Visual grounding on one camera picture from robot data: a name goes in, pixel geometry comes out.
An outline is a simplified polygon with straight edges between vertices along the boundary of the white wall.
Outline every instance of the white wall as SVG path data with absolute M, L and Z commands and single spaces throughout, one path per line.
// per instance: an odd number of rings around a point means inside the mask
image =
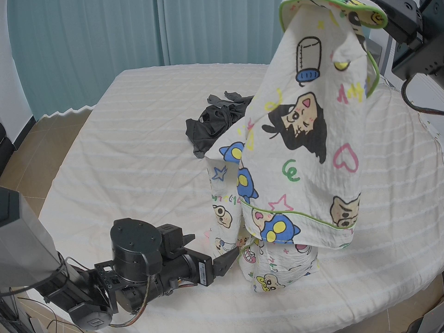
M 389 39 L 389 35 L 384 30 L 372 30 L 370 38 L 382 46 L 382 56 L 385 55 L 385 47 Z M 395 52 L 395 41 L 392 41 L 390 56 L 387 63 L 387 69 L 384 76 L 398 89 L 401 90 L 403 81 L 392 74 L 392 63 Z M 407 88 L 407 96 L 415 105 L 444 110 L 444 90 L 442 90 L 436 82 L 424 74 L 418 74 L 414 77 Z M 432 125 L 441 133 L 444 134 L 444 116 L 428 115 Z
M 6 0 L 0 0 L 0 122 L 14 143 L 32 116 L 9 42 Z

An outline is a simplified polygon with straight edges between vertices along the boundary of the black garment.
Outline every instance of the black garment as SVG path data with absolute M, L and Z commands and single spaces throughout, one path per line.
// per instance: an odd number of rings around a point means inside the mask
M 232 124 L 245 116 L 245 110 L 253 98 L 242 97 L 237 92 L 225 92 L 225 97 L 230 101 L 210 95 L 208 103 L 212 105 L 203 111 L 199 120 L 186 120 L 185 134 L 194 144 L 193 153 L 197 158 L 203 158 L 214 142 Z

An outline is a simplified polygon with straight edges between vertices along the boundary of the white sticker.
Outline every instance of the white sticker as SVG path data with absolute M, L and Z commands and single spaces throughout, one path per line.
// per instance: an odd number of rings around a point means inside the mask
M 200 274 L 200 283 L 202 285 L 207 285 L 207 275 L 205 274 L 205 264 L 199 262 L 199 274 Z

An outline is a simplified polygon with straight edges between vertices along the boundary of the child's clothing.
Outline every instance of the child's clothing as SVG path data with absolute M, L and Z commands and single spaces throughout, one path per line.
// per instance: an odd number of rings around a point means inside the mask
M 361 195 L 365 102 L 379 73 L 361 23 L 368 0 L 284 0 L 286 32 L 246 115 L 205 154 L 216 253 L 236 245 L 255 291 L 318 270 L 318 247 L 353 238 Z

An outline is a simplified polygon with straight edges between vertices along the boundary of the bed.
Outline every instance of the bed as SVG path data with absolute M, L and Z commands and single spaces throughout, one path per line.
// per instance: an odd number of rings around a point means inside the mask
M 185 120 L 200 115 L 209 94 L 253 95 L 266 69 L 196 64 L 118 75 L 74 141 L 41 211 L 56 248 L 92 267 L 111 259 L 113 221 L 132 217 L 179 225 L 196 234 L 188 247 L 210 253 L 208 174 L 205 160 L 193 155 Z M 235 265 L 207 288 L 156 299 L 135 325 L 115 331 L 330 333 L 425 288 L 444 266 L 441 146 L 390 87 L 381 83 L 367 105 L 360 219 L 347 248 L 321 249 L 318 273 L 273 295 L 252 292 Z M 128 318 L 121 309 L 113 322 Z

